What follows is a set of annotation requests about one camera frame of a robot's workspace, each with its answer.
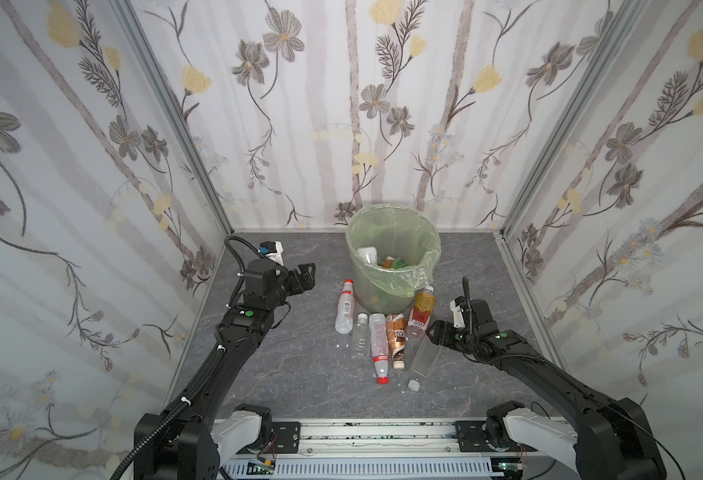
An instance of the floral wallpaper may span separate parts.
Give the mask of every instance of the floral wallpaper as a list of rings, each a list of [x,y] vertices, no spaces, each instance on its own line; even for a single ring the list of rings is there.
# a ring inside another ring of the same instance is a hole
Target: floral wallpaper
[[[106,3],[0,0],[0,478],[108,478],[222,236]]]
[[[235,227],[500,228],[620,2],[131,0]]]
[[[703,2],[649,2],[543,185],[507,240],[563,357],[703,478]]]

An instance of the empty bottle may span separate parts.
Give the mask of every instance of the empty bottle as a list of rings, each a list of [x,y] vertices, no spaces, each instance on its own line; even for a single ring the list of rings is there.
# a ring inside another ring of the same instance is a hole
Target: empty bottle
[[[344,291],[338,299],[338,314],[336,316],[336,331],[346,335],[352,331],[354,322],[354,282],[347,279],[344,283]]]
[[[370,358],[370,330],[367,329],[367,313],[357,315],[357,323],[351,332],[351,346],[354,347],[351,358],[364,362]]]
[[[389,342],[386,338],[386,316],[383,313],[370,315],[370,353],[378,375],[378,383],[389,383]]]

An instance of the wire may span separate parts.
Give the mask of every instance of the wire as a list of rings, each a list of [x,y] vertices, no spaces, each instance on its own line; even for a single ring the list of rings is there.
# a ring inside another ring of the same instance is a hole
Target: wire
[[[288,306],[288,311],[285,312],[285,315],[283,315],[282,318],[280,319],[280,321],[278,321],[272,328],[270,328],[270,330],[274,330],[275,328],[280,326],[280,323],[282,323],[282,321],[285,319],[285,317],[288,316],[288,313],[290,312],[290,309],[292,307],[290,306],[290,302],[285,302],[285,304]]]
[[[535,401],[533,401],[533,402],[530,403],[530,411],[531,411],[531,412],[533,411],[533,405],[538,405],[538,406],[541,408],[541,410],[543,410],[543,413],[546,414],[546,417],[547,417],[547,418],[551,418],[551,417],[549,416],[549,413],[546,411],[546,408],[543,408],[543,405],[541,405],[540,403],[535,402]]]
[[[555,465],[557,465],[557,460],[554,460],[553,462],[551,462],[551,465],[550,465],[546,470],[544,470],[543,472],[539,473],[538,475],[535,475],[535,476],[533,476],[533,477],[530,477],[528,480],[533,480],[534,478],[543,477],[544,475],[548,474],[549,471],[550,471],[552,468],[554,468]]]
[[[212,377],[216,374],[218,369],[221,367],[221,364],[223,363],[223,356],[226,353],[226,349],[221,345],[218,345],[218,347],[218,350],[216,350],[216,356],[205,376],[203,376],[203,378],[200,379],[199,382],[197,382],[183,397],[181,397],[181,402],[176,406],[176,408],[174,408],[170,413],[168,413],[162,419],[160,424],[149,435],[145,436],[144,439],[138,442],[138,444],[133,448],[133,450],[131,450],[130,453],[125,456],[123,461],[114,470],[114,473],[111,476],[111,480],[119,480],[120,478],[122,478],[122,475],[125,473],[130,464],[133,463],[133,460],[138,455],[138,452],[140,452],[144,447],[146,447],[149,442],[151,442],[156,436],[164,432],[165,428],[168,428],[170,424],[176,418],[178,418],[179,415],[181,415],[181,412],[186,410],[186,408],[190,407],[194,399],[200,393],[202,393],[210,379],[212,379]]]

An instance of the trash bag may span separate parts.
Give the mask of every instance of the trash bag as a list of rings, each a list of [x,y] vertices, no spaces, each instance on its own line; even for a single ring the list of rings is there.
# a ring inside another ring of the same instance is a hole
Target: trash bag
[[[440,236],[431,220],[398,205],[359,210],[346,227],[346,244],[354,265],[355,297],[368,312],[404,312],[416,290],[431,284],[441,254]],[[362,246],[374,246],[379,262],[393,256],[412,266],[385,270],[368,264],[357,253]]]

